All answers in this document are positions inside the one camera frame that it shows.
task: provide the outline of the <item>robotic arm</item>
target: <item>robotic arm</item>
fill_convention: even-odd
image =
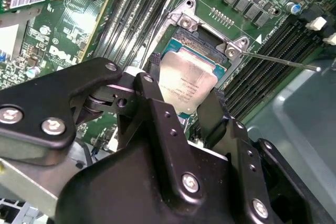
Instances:
[[[275,146],[248,138],[218,90],[197,109],[215,152],[188,143],[163,101],[159,58],[136,76],[95,58],[0,91],[0,183],[56,224],[334,223]],[[119,150],[73,171],[76,126],[103,112],[118,115]]]

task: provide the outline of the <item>motherboard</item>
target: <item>motherboard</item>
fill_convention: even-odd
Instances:
[[[164,99],[193,138],[212,88],[247,122],[301,71],[245,52],[302,64],[336,53],[336,0],[1,1],[2,89],[95,57],[143,68],[158,52]],[[77,138],[116,151],[116,115],[82,124]]]

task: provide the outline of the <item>mounting hole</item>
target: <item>mounting hole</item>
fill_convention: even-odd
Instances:
[[[191,0],[188,0],[187,1],[187,6],[190,8],[190,7],[193,7],[194,3],[191,1]]]
[[[177,131],[174,130],[174,129],[171,129],[171,130],[170,130],[170,134],[171,134],[172,136],[177,136]]]
[[[256,167],[255,167],[254,165],[250,165],[250,169],[251,169],[252,171],[254,171],[254,172],[257,171],[257,169],[256,169]]]
[[[280,13],[281,13],[281,11],[279,9],[275,9],[274,12],[273,12],[274,16],[279,16]]]
[[[120,98],[118,101],[117,101],[117,105],[118,107],[120,108],[123,108],[126,106],[126,103],[127,103],[127,100],[125,98]]]

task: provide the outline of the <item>screw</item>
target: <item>screw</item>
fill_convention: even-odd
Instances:
[[[111,70],[111,71],[116,71],[116,70],[117,70],[116,66],[115,66],[114,64],[112,64],[112,63],[108,63],[108,64],[106,64],[105,67],[106,67],[108,70]]]
[[[268,148],[268,149],[272,149],[272,146],[269,144],[269,143],[267,143],[267,142],[265,142],[265,146],[266,146],[266,148]]]
[[[268,211],[265,207],[265,205],[259,200],[259,199],[254,199],[252,201],[253,207],[255,209],[255,211],[257,212],[257,214],[266,219],[268,217]]]
[[[195,193],[198,191],[199,185],[196,178],[193,175],[188,173],[184,174],[182,176],[182,183],[185,189],[187,189],[189,192]]]
[[[149,82],[153,82],[153,81],[154,81],[153,78],[150,77],[150,76],[144,76],[143,78],[144,78],[146,81],[149,81]]]
[[[14,124],[23,118],[23,114],[16,108],[2,108],[0,109],[0,122],[6,124]]]
[[[237,123],[237,125],[238,125],[239,128],[241,128],[241,129],[244,128],[244,126],[240,122],[237,121],[236,123]]]
[[[184,28],[189,28],[190,24],[191,24],[191,22],[190,22],[189,19],[184,18],[183,20],[181,20],[181,26],[184,27]]]
[[[60,135],[65,131],[65,124],[59,118],[49,118],[42,123],[42,130],[48,135]]]

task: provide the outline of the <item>white capacitor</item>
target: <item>white capacitor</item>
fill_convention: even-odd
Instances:
[[[41,70],[38,67],[29,68],[26,72],[28,78],[35,78],[41,73]]]
[[[297,15],[299,14],[299,12],[301,11],[301,6],[298,4],[295,4],[293,2],[289,2],[286,6],[286,10],[293,15]]]

